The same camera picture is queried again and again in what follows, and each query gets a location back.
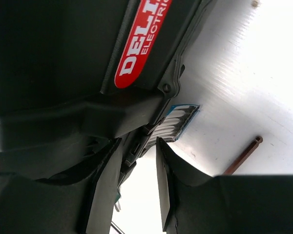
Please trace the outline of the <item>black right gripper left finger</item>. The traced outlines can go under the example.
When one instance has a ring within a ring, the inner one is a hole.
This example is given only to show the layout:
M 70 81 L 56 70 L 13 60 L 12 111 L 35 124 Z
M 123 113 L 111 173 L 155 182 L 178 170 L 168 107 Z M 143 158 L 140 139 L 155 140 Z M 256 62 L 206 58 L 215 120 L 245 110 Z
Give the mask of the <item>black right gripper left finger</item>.
M 107 234 L 116 199 L 122 145 L 49 179 L 0 173 L 0 234 Z

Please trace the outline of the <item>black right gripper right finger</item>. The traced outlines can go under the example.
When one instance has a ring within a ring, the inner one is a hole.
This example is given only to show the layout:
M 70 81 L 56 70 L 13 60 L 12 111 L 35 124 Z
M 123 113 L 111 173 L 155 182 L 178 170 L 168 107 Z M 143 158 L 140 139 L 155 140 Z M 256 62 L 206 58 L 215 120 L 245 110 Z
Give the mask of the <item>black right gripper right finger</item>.
M 293 175 L 209 176 L 156 140 L 168 234 L 293 234 Z

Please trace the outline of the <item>brown hex key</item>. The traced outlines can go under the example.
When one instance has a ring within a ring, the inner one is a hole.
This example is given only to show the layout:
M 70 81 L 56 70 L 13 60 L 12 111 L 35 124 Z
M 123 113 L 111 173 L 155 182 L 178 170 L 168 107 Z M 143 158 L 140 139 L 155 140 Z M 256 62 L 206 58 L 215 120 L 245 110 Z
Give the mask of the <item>brown hex key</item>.
M 223 172 L 223 175 L 232 175 L 246 159 L 258 148 L 263 142 L 262 136 L 256 136 L 246 149 L 233 161 L 233 163 Z

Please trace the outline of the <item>black plastic toolbox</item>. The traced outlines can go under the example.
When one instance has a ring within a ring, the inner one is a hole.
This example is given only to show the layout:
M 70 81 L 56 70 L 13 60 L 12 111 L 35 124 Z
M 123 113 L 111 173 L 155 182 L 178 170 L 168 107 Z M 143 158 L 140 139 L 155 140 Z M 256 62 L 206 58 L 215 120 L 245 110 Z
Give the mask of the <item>black plastic toolbox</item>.
M 0 173 L 48 178 L 154 126 L 210 0 L 0 0 Z

